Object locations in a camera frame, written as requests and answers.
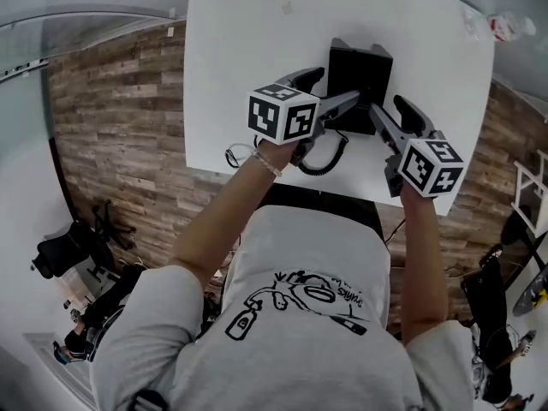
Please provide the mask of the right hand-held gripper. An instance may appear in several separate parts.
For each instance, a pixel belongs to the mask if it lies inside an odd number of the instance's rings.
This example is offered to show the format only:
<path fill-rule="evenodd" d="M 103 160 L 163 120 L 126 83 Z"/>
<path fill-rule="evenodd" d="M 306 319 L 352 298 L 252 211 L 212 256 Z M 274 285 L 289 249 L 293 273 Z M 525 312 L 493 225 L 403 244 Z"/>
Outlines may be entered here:
<path fill-rule="evenodd" d="M 390 196 L 398 197 L 403 183 L 423 198 L 450 194 L 464 171 L 462 158 L 445 138 L 429 138 L 434 125 L 416 104 L 401 95 L 393 102 L 401 116 L 401 127 L 383 107 L 371 103 L 369 108 L 373 126 L 394 152 L 386 159 L 384 170 Z"/>

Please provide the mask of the black round pedestal table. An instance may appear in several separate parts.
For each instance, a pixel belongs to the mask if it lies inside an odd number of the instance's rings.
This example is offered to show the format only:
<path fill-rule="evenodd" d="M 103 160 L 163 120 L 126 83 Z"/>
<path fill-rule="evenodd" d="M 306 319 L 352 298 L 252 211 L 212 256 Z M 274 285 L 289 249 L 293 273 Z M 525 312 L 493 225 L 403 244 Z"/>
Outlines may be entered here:
<path fill-rule="evenodd" d="M 548 260 L 542 260 L 538 253 L 538 247 L 546 235 L 542 235 L 540 240 L 532 243 L 528 235 L 529 228 L 527 226 L 530 216 L 531 208 L 527 205 L 520 206 L 510 214 L 500 235 L 500 241 L 505 247 L 518 241 L 523 243 L 527 248 L 528 256 L 539 267 L 539 273 L 523 290 L 513 307 L 513 315 L 516 317 L 528 314 L 543 302 L 548 301 Z"/>

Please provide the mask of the grey printed t-shirt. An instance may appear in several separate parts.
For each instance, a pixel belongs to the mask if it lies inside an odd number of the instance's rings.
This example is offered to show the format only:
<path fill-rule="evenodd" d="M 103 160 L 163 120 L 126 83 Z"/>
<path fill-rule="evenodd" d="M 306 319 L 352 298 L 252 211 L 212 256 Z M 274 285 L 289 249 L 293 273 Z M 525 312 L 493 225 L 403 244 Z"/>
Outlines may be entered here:
<path fill-rule="evenodd" d="M 91 365 L 98 411 L 128 411 L 141 390 L 171 411 L 473 411 L 469 330 L 447 321 L 400 344 L 389 268 L 367 226 L 264 206 L 208 331 L 190 271 L 141 274 Z"/>

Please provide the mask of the clear plastic water bottle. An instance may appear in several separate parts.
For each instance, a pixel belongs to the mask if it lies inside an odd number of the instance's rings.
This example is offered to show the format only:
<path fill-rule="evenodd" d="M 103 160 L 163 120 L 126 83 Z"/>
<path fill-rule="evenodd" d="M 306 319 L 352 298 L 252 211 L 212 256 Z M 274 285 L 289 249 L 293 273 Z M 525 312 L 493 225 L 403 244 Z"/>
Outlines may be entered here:
<path fill-rule="evenodd" d="M 491 39 L 495 42 L 514 42 L 537 33 L 533 20 L 512 12 L 484 15 L 475 9 L 463 10 L 464 26 L 472 39 Z"/>

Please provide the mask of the white wall rail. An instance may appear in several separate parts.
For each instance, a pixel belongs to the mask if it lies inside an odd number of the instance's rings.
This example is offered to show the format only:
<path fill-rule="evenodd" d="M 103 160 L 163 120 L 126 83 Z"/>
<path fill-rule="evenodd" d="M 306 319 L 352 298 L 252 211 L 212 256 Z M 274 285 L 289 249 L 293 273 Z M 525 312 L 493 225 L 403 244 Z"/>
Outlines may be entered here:
<path fill-rule="evenodd" d="M 18 65 L 14 68 L 10 68 L 7 70 L 0 71 L 0 82 L 4 80 L 11 79 L 13 77 L 16 77 L 21 74 L 25 74 L 31 71 L 34 71 L 35 69 L 41 69 L 44 66 L 46 66 L 49 63 L 49 60 L 47 58 L 40 58 L 37 60 L 33 60 L 28 63 L 24 63 L 21 65 Z"/>

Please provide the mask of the black box device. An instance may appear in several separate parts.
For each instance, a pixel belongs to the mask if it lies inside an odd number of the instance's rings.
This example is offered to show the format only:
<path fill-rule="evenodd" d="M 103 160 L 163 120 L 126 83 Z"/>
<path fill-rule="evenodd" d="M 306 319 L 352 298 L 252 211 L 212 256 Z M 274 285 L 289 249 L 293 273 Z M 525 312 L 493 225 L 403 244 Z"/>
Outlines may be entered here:
<path fill-rule="evenodd" d="M 356 106 L 328 121 L 325 127 L 345 133 L 374 135 L 376 129 L 369 118 L 369 108 L 371 104 L 384 104 L 392 63 L 392 56 L 381 45 L 374 44 L 365 50 L 334 38 L 329 53 L 327 94 L 357 90 L 360 97 Z"/>

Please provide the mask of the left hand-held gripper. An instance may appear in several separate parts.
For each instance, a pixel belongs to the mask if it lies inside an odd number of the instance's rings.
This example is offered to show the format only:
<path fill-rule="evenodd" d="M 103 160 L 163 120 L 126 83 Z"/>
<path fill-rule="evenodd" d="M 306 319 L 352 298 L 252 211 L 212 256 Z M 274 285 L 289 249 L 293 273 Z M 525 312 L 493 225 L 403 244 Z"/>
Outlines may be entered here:
<path fill-rule="evenodd" d="M 270 149 L 291 146 L 290 163 L 295 166 L 303 163 L 323 133 L 320 121 L 337 119 L 360 99 L 357 90 L 323 98 L 312 95 L 324 75 L 324 67 L 304 68 L 247 94 L 248 129 Z"/>

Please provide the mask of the black office chair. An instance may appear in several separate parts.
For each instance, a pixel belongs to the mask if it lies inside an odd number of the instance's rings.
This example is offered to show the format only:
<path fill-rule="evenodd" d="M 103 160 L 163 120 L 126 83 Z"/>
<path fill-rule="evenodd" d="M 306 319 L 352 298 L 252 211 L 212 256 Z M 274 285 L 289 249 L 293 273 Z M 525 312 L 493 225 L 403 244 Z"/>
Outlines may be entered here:
<path fill-rule="evenodd" d="M 111 201 L 106 200 L 103 206 L 95 205 L 92 208 L 93 226 L 77 219 L 65 234 L 40 242 L 37 246 L 38 255 L 32 260 L 32 269 L 38 270 L 45 279 L 52 279 L 62 277 L 79 263 L 91 259 L 94 267 L 86 270 L 95 280 L 99 282 L 98 274 L 106 272 L 109 280 L 117 282 L 119 276 L 116 274 L 109 242 L 114 241 L 124 251 L 128 251 L 134 244 L 124 241 L 119 235 L 134 235 L 137 229 L 134 226 L 115 226 L 110 220 L 110 205 Z"/>

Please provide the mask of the person's left forearm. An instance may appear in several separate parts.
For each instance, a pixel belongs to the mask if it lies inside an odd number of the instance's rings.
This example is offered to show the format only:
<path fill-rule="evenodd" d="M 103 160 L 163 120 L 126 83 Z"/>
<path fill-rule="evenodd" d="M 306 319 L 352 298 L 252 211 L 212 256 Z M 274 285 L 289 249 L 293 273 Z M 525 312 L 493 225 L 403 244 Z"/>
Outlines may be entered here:
<path fill-rule="evenodd" d="M 171 263 L 189 270 L 205 289 L 246 228 L 275 179 L 290 162 L 291 146 L 259 143 L 213 200 L 179 234 Z"/>

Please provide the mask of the person's right forearm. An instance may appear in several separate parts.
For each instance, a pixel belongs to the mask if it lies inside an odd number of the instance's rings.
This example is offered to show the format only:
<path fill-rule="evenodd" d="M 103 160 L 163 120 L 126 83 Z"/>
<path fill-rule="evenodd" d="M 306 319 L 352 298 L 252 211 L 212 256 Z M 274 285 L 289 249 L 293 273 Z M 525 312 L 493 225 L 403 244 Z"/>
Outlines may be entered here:
<path fill-rule="evenodd" d="M 402 286 L 402 341 L 442 324 L 449 316 L 449 293 L 433 201 L 405 183 L 400 194 L 405 223 L 406 258 Z"/>

